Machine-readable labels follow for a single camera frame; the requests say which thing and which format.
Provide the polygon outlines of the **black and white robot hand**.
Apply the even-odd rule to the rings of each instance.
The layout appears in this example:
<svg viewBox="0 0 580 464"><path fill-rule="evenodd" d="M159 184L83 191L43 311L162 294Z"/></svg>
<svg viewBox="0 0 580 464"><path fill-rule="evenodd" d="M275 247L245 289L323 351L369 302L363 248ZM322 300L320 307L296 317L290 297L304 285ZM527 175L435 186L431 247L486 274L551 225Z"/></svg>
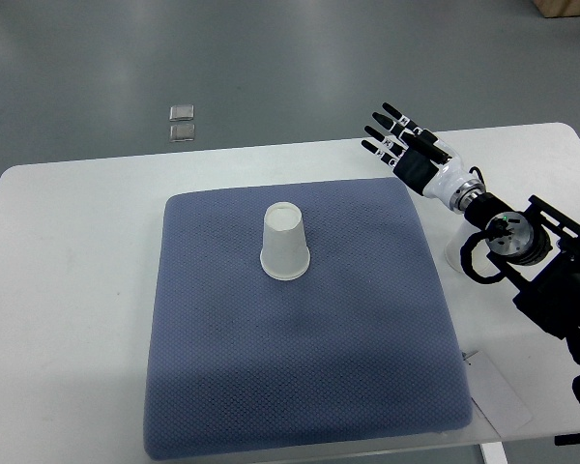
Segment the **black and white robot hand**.
<svg viewBox="0 0 580 464"><path fill-rule="evenodd" d="M464 167L461 157L432 131L385 102L372 114L377 129L366 126L362 146L384 163L413 192L440 200L449 210L462 213L486 192L477 173Z"/></svg>

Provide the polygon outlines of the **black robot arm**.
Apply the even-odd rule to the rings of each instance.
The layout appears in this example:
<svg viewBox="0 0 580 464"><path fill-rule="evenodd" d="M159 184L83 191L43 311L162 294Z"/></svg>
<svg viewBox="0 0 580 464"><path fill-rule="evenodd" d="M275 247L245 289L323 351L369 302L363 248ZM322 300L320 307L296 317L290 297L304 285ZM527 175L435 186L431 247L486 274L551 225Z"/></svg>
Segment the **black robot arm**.
<svg viewBox="0 0 580 464"><path fill-rule="evenodd" d="M470 200L464 218L478 232L460 249L461 268L480 284L510 281L517 309L580 364L580 224L534 195L529 202L519 212L488 192Z"/></svg>

